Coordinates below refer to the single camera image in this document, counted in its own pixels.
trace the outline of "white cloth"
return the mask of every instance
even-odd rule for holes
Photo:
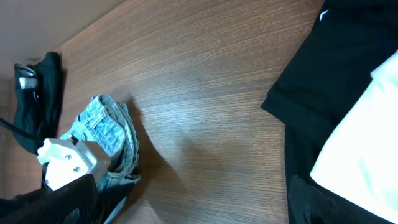
[[[371,76],[310,175],[333,193],[398,223],[398,52]]]

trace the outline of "white device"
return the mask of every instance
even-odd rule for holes
[[[37,151],[40,164],[49,162],[45,182],[57,190],[85,174],[98,183],[111,164],[111,158],[96,142],[46,138]]]

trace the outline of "light blue fabric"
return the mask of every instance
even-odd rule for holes
[[[97,142],[111,157],[108,171],[97,183],[99,192],[141,179],[131,174],[138,166],[139,144],[126,104],[115,102],[108,95],[93,96],[60,139],[68,139],[70,134],[81,141]]]

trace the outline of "blue cloth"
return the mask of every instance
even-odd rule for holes
[[[110,156],[111,165],[97,183],[99,192],[141,179],[131,174],[138,166],[139,144],[126,104],[115,102],[108,95],[93,96],[60,139],[69,139],[70,134],[81,141],[97,142]]]

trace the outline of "white fabric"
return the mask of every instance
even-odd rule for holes
[[[398,223],[398,52],[371,76],[310,175],[322,187]]]

